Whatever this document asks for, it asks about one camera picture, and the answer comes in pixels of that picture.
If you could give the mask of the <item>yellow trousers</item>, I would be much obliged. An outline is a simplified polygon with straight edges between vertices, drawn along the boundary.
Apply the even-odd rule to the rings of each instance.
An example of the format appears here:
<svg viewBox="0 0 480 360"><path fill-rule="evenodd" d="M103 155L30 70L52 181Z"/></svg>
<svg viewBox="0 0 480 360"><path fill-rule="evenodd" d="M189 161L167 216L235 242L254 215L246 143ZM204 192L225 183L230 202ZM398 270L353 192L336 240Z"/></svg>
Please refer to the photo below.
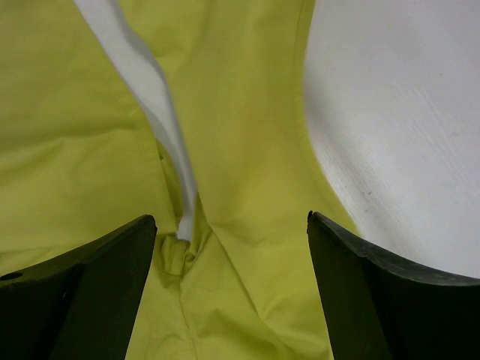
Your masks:
<svg viewBox="0 0 480 360"><path fill-rule="evenodd" d="M308 212L350 216L308 139L312 1L123 1L166 74L196 189L72 1L1 3L1 272L153 215L129 359L331 359Z"/></svg>

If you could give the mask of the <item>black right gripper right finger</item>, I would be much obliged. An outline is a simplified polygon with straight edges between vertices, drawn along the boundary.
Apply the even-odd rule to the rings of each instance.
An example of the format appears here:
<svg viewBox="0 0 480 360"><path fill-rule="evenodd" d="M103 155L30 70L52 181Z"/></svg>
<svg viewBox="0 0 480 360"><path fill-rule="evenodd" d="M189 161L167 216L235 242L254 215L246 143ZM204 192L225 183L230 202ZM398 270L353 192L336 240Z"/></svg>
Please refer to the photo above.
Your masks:
<svg viewBox="0 0 480 360"><path fill-rule="evenodd" d="M336 359L477 359L479 280L413 262L319 212L310 255Z"/></svg>

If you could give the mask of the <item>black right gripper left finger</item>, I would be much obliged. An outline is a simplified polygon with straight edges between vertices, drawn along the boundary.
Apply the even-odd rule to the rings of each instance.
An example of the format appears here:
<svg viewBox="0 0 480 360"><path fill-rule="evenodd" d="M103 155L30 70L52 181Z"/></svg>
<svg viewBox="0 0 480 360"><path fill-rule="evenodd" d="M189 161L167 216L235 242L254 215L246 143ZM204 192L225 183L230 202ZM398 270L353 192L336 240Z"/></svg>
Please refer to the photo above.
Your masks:
<svg viewBox="0 0 480 360"><path fill-rule="evenodd" d="M143 215L1 276L1 358L124 359L156 233Z"/></svg>

